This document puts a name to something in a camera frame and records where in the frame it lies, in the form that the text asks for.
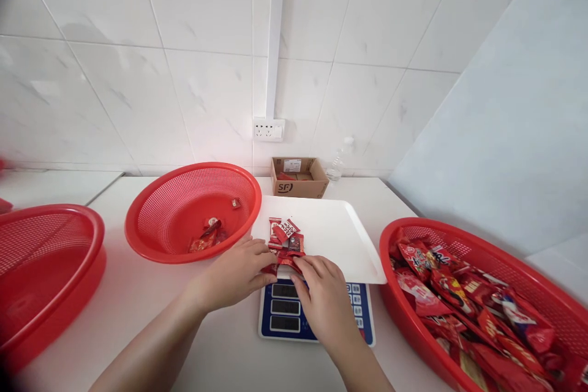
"red round basket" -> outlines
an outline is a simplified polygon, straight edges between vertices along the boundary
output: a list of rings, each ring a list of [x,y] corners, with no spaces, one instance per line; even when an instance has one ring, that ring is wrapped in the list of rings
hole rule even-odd
[[[534,269],[470,233],[436,220],[398,219],[380,237],[380,259],[388,279],[380,286],[388,313],[413,349],[449,386],[459,391],[482,392],[431,336],[406,300],[390,265],[388,246],[393,232],[403,227],[409,239],[428,236],[432,244],[505,281],[523,294],[556,329],[558,338],[575,354],[588,358],[588,311]]]
[[[0,216],[0,353],[18,372],[90,300],[106,266],[104,223],[80,205]]]
[[[233,209],[232,200],[241,207]],[[130,246],[160,263],[195,262],[233,246],[255,222],[262,205],[257,180],[241,167],[223,162],[186,165],[148,185],[131,204],[124,224]],[[188,253],[207,219],[222,222],[228,238],[208,249]]]

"plastic bottle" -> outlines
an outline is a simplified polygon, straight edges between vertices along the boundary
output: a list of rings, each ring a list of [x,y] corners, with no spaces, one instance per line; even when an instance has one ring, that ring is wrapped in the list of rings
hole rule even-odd
[[[337,149],[335,159],[326,169],[326,175],[331,181],[338,181],[343,175],[343,169],[345,168],[345,160],[353,153],[353,142],[355,140],[352,137],[346,137],[343,140],[343,146]]]

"white table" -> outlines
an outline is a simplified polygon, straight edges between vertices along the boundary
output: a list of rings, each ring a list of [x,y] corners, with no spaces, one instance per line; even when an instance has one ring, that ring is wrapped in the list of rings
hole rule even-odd
[[[104,219],[108,263],[86,309],[19,375],[27,391],[86,391],[123,347],[208,262],[162,265],[137,255],[123,223],[138,193],[155,178],[120,178],[90,205]],[[270,178],[257,178],[271,194]],[[342,178],[325,198],[350,202],[377,246],[391,221],[413,212],[378,178]],[[371,287],[374,353],[398,392],[451,391],[416,355]],[[338,391],[338,371],[318,344],[271,341],[257,334],[259,294],[210,314],[200,327],[174,391]],[[288,378],[288,384],[281,380]]]
[[[53,203],[87,205],[121,175],[121,171],[4,170],[0,198],[14,209]]]

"wall socket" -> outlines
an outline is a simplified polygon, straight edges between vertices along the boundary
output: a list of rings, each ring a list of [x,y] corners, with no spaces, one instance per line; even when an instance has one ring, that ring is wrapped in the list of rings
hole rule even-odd
[[[253,119],[253,141],[258,142],[282,142],[284,141],[284,119]]]

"white tray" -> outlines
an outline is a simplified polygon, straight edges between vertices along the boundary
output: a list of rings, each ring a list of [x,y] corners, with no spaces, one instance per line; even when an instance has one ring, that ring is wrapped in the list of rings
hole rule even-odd
[[[386,283],[378,252],[349,202],[263,196],[251,231],[254,238],[270,239],[270,217],[290,218],[304,235],[305,253],[336,263],[347,282]],[[291,272],[282,265],[277,276],[287,279]]]

